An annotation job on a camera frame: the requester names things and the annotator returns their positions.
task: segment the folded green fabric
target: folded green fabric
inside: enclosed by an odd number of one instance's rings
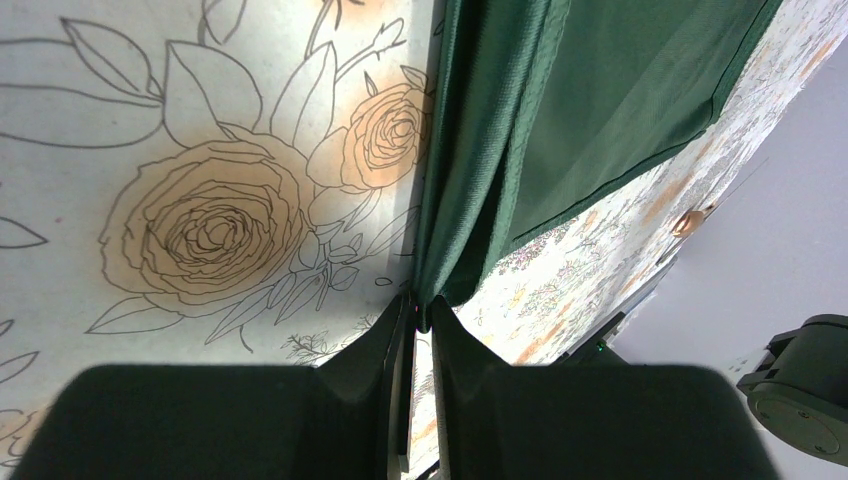
[[[780,0],[449,0],[413,288],[504,255],[716,121]]]

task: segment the flower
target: flower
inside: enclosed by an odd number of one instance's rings
[[[432,99],[408,84],[362,102],[350,128],[330,134],[315,149],[307,173],[323,187],[349,192],[389,186],[426,154]]]
[[[197,317],[288,273],[283,267],[311,228],[306,159],[272,136],[225,131],[233,141],[138,169],[100,236],[110,283]]]

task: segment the printed flower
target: printed flower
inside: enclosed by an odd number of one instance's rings
[[[197,317],[288,273],[310,229],[306,159],[272,136],[234,125],[226,132],[233,141],[139,168],[100,237],[112,284]]]
[[[350,128],[328,136],[309,161],[308,174],[324,187],[382,188],[410,172],[426,154],[432,99],[404,83],[360,104]]]

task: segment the white wall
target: white wall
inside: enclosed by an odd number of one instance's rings
[[[812,315],[848,315],[848,42],[736,182],[766,160],[615,339],[623,358],[722,369]],[[848,479],[848,468],[762,434],[785,478]]]

